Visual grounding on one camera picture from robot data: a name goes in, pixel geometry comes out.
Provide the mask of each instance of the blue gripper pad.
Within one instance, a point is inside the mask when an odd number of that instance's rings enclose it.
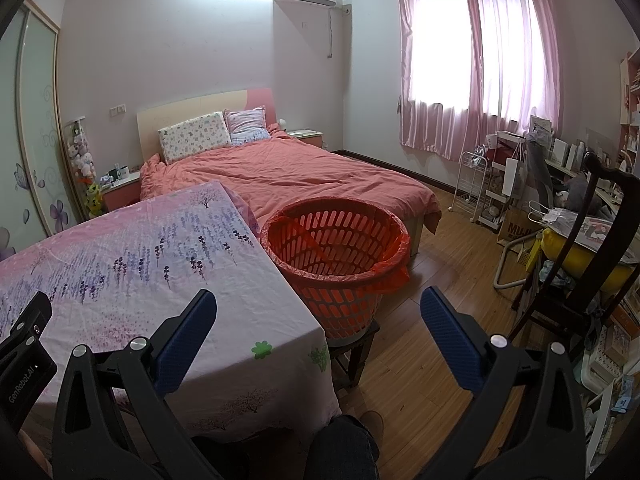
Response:
[[[162,398],[180,387],[216,320],[217,312],[216,297],[208,290],[201,290],[181,316],[166,320],[156,331],[160,332],[165,324],[169,328],[172,324],[177,324],[155,358],[154,389],[159,397]]]
[[[456,319],[460,314],[436,287],[430,286],[420,298],[420,315],[458,386],[477,395],[484,386],[482,355]]]

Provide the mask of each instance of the bed frame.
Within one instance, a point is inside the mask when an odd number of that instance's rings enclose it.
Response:
[[[276,110],[270,88],[239,90],[222,94],[194,97],[149,108],[138,113],[138,135],[142,156],[146,162],[156,153],[161,153],[158,130],[220,110],[252,110],[264,105],[266,123],[276,122]],[[404,222],[412,240],[411,256],[415,256],[420,245],[423,217],[410,218]]]

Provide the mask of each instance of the sheer curtain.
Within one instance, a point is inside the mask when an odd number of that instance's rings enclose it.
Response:
[[[399,0],[401,144],[458,160],[535,114],[558,128],[551,0]]]

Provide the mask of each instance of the red plastic basket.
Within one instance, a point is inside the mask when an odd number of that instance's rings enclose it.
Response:
[[[274,213],[260,242],[324,328],[329,346],[367,331],[383,294],[409,280],[402,221],[370,202],[301,200]]]

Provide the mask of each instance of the nightstand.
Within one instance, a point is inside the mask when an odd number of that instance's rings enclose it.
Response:
[[[116,211],[121,207],[140,202],[140,172],[131,173],[123,180],[117,180],[109,189],[102,192],[102,201],[107,211]]]
[[[322,133],[315,130],[295,130],[287,132],[291,137],[301,140],[305,144],[311,144],[316,148],[322,148]]]

